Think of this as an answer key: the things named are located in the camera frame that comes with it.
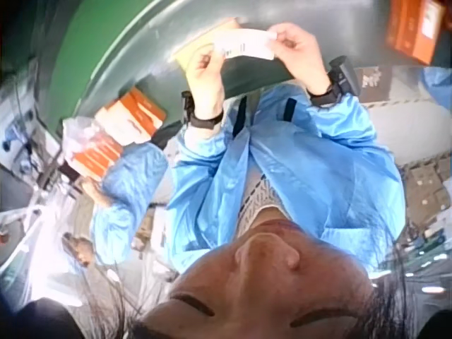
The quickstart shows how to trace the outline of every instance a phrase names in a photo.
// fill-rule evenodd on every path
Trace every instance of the cardboard box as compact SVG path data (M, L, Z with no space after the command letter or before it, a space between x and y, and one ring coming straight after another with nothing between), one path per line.
M188 44L183 46L179 51L172 56L172 59L176 59L181 68L185 71L193 53L204 46L205 44L213 43L213 38L218 34L218 32L222 32L223 30L234 30L235 28L240 28L239 23L235 20L235 18L229 18L223 21L218 26L214 27L212 30L205 32L200 37L190 41Z
M391 13L389 17L388 33L386 34L386 43L390 46L396 46L401 12L402 0L391 0Z
M451 177L451 158L440 159L438 161L437 173L442 182Z
M122 146L149 141L165 117L163 110L136 88L95 115L96 121Z
M99 165L91 159L86 153L76 153L72 160L68 162L69 165L80 173L83 177L93 178L99 182L107 173L107 167Z
M451 205L450 197L441 183L433 165L425 165L408 171L405 178L408 217L421 230L438 213Z
M122 147L111 137L101 134L93 141L93 146L75 153L68 164L83 177L91 177L99 182L121 156Z
M430 64L444 16L444 6L435 0L392 1L387 43L409 57ZM394 17L398 9L399 18L396 20Z

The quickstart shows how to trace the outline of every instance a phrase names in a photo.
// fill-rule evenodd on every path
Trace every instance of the nose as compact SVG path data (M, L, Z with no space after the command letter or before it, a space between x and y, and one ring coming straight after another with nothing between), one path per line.
M235 261L241 268L252 265L294 270L299 265L299 253L276 234L257 233L238 248Z

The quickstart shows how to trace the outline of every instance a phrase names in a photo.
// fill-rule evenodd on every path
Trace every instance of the plastic bag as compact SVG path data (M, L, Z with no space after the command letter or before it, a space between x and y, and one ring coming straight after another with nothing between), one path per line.
M63 121L64 159L84 177L100 181L122 154L122 147L94 120L87 117Z
M76 117L63 120L64 157L69 161L74 153L92 148L103 134L103 128L92 118Z

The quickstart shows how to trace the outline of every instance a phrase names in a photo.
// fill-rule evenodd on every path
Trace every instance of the stacked boxes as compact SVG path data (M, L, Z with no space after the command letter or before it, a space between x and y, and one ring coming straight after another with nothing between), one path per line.
M67 159L84 177L100 181L121 156L123 146L148 142L163 125L166 114L142 92L133 88L95 115L104 131L99 132L83 152Z

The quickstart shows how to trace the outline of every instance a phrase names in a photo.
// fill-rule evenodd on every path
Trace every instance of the green surface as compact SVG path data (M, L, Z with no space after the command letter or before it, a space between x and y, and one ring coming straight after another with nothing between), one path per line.
M47 128L70 117L90 75L120 32L151 0L85 0L78 8L59 51L46 102Z

